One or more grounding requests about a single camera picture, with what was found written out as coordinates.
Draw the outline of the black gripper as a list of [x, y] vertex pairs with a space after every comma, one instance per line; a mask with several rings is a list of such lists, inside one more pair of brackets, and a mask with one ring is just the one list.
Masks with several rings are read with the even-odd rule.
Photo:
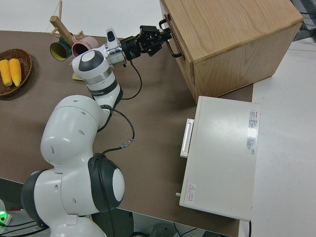
[[161, 38], [171, 36], [171, 29], [169, 27], [158, 29], [156, 26], [141, 25], [140, 33], [136, 36], [135, 44], [140, 48], [141, 53], [147, 53], [149, 56], [153, 56], [160, 51], [164, 43], [171, 53], [169, 38]]

